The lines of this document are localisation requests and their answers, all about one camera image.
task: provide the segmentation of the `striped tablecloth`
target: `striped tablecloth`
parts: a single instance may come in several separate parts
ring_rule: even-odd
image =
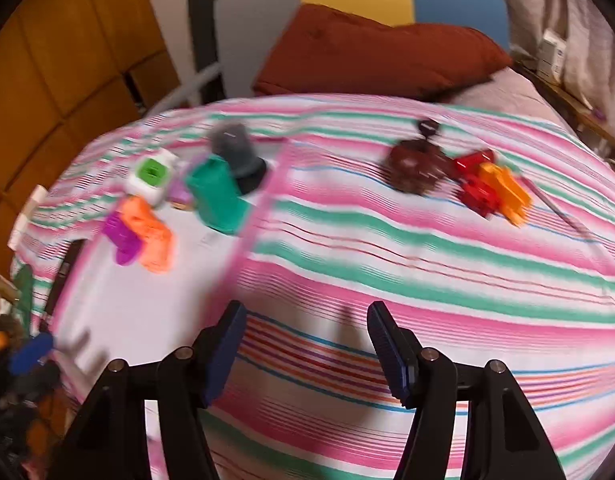
[[[208,322],[227,298],[251,311],[225,393],[203,422],[225,478],[391,478],[412,422],[393,399],[365,312],[452,360],[508,364],[569,479],[615,441],[615,176],[554,124],[371,96],[232,100],[131,124],[90,144],[36,212],[13,268],[31,263],[41,308],[69,240],[100,228],[145,150],[204,142],[217,121],[287,137]],[[390,189],[380,164],[412,120],[442,125],[448,155],[491,147],[523,175],[527,223],[489,220],[443,182]],[[460,476],[457,404],[447,476]]]

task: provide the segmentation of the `red pillow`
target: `red pillow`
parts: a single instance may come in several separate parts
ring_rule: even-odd
[[[486,81],[510,56],[478,30],[442,23],[390,27],[303,4],[252,89],[378,94],[425,99]]]

